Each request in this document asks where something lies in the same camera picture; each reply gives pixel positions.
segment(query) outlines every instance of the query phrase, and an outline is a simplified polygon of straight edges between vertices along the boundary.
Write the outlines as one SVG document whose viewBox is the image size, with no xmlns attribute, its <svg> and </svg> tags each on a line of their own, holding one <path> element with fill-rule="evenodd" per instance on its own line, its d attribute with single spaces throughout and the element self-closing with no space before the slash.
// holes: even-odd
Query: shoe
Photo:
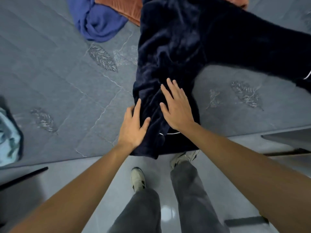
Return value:
<svg viewBox="0 0 311 233">
<path fill-rule="evenodd" d="M 131 181 L 132 181 L 132 187 L 135 193 L 146 188 L 144 173 L 138 167 L 135 167 L 132 169 Z"/>
<path fill-rule="evenodd" d="M 199 152 L 200 150 L 195 150 L 176 154 L 175 157 L 171 160 L 171 168 L 174 169 L 179 163 L 183 161 L 193 161 Z"/>
</svg>

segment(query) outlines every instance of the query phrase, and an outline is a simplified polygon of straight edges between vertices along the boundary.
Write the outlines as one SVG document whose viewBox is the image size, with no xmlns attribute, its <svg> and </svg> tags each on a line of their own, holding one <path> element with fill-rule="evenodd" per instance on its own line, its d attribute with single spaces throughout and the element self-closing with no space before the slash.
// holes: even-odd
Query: pant leg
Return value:
<svg viewBox="0 0 311 233">
<path fill-rule="evenodd" d="M 182 233 L 227 233 L 204 190 L 197 169 L 188 161 L 171 171 Z"/>
<path fill-rule="evenodd" d="M 150 188 L 136 192 L 108 232 L 161 233 L 161 207 L 157 192 Z"/>
</svg>

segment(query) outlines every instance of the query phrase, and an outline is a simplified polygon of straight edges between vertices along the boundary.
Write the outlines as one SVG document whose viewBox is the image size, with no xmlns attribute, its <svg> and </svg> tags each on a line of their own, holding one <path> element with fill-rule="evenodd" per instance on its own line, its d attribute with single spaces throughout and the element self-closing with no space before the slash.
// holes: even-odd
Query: gray mattress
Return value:
<svg viewBox="0 0 311 233">
<path fill-rule="evenodd" d="M 250 0 L 249 11 L 311 33 L 311 0 Z M 7 167 L 100 156 L 133 104 L 139 28 L 85 41 L 66 0 L 0 0 L 0 95 L 22 130 L 23 158 Z M 291 82 L 208 66 L 193 91 L 202 125 L 225 136 L 311 125 L 311 96 Z"/>
</svg>

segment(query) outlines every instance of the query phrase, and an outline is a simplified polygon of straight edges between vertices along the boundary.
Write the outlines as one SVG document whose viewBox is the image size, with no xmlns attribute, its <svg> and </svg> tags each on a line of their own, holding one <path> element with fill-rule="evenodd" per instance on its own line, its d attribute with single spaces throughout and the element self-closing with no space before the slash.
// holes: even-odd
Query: orange corduroy fabric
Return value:
<svg viewBox="0 0 311 233">
<path fill-rule="evenodd" d="M 227 0 L 243 9 L 247 9 L 249 0 Z M 95 3 L 111 7 L 134 24 L 140 26 L 142 0 L 95 0 Z"/>
</svg>

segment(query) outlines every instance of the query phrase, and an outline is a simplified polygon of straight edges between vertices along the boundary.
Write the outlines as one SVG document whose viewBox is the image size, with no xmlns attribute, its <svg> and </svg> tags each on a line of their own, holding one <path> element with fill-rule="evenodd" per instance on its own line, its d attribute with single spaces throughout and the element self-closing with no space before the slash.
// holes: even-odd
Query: hand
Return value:
<svg viewBox="0 0 311 233">
<path fill-rule="evenodd" d="M 140 127 L 139 113 L 141 103 L 142 100 L 138 99 L 135 109 L 134 105 L 126 109 L 118 139 L 118 145 L 129 146 L 132 151 L 142 143 L 150 123 L 150 117 L 148 117 L 142 127 Z"/>
<path fill-rule="evenodd" d="M 168 78 L 166 81 L 173 97 L 165 86 L 161 84 L 161 90 L 166 98 L 169 109 L 162 102 L 160 103 L 160 107 L 170 127 L 180 131 L 194 123 L 191 107 L 184 90 L 178 87 L 176 80 L 173 80 L 172 83 L 171 79 Z"/>
</svg>

